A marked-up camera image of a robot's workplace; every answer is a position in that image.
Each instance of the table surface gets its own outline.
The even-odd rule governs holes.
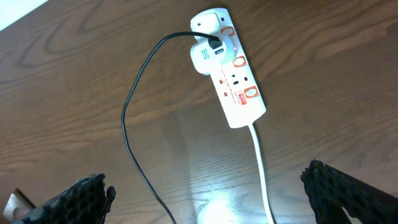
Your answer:
[[[318,159],[398,195],[398,1],[50,1],[0,32],[0,203],[106,174],[107,223],[170,223],[131,162],[127,93],[163,36],[227,7],[267,113],[256,121],[278,223],[315,223]],[[167,42],[127,111],[133,151],[179,223],[266,223],[248,128],[230,129],[195,40]]]

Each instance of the black cable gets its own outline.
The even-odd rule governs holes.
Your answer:
[[[167,208],[166,204],[162,201],[162,199],[160,199],[160,197],[157,195],[155,189],[153,188],[153,186],[150,184],[149,180],[147,179],[147,177],[145,176],[144,172],[142,171],[141,167],[139,166],[136,158],[134,157],[134,154],[131,151],[130,148],[130,144],[129,144],[129,140],[127,138],[127,132],[126,132],[126,124],[124,123],[124,119],[126,117],[126,109],[127,106],[129,105],[129,102],[131,100],[132,94],[134,93],[134,90],[137,87],[138,81],[142,75],[142,73],[144,72],[147,64],[149,63],[149,61],[151,60],[151,58],[154,56],[154,54],[156,53],[156,51],[159,49],[159,47],[164,44],[164,42],[168,41],[171,38],[174,37],[180,37],[180,36],[199,36],[199,37],[206,37],[210,40],[215,40],[215,41],[220,41],[220,39],[217,36],[214,35],[208,35],[208,34],[203,34],[200,32],[176,32],[174,34],[170,34],[166,37],[164,37],[159,43],[156,44],[156,46],[154,47],[154,49],[150,52],[150,54],[148,55],[148,57],[146,58],[144,64],[142,64],[141,69],[138,72],[138,75],[136,77],[136,80],[134,81],[134,84],[131,87],[130,93],[127,96],[126,102],[124,103],[123,106],[123,110],[122,110],[122,117],[121,117],[121,122],[122,122],[122,131],[123,131],[123,137],[124,137],[124,143],[126,144],[126,148],[127,151],[130,155],[130,158],[132,159],[134,165],[136,165],[138,172],[140,173],[142,179],[144,179],[145,184],[148,186],[149,190],[152,192],[152,194],[154,195],[154,197],[156,198],[156,200],[163,206],[164,210],[167,212],[167,214],[169,214],[170,219],[172,220],[173,224],[176,224],[175,219],[172,215],[172,213],[170,212],[169,208]]]

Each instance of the white cable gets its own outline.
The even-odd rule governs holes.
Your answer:
[[[269,206],[269,201],[268,201],[266,173],[264,171],[264,164],[262,163],[259,139],[257,137],[257,132],[256,132],[256,128],[254,127],[254,124],[250,124],[250,125],[248,125],[248,127],[250,129],[251,136],[253,137],[254,150],[256,151],[257,163],[259,165],[262,202],[264,203],[264,208],[266,209],[268,223],[274,224],[274,219],[272,218],[272,212],[271,212],[271,208]]]

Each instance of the black mesh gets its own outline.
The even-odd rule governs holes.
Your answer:
[[[104,223],[116,191],[110,186],[105,195],[104,174],[78,180],[69,189],[31,211],[14,224]]]
[[[317,223],[398,223],[398,198],[313,160],[301,175]]]

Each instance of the white wall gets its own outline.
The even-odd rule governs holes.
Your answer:
[[[0,30],[39,7],[47,0],[0,0]]]

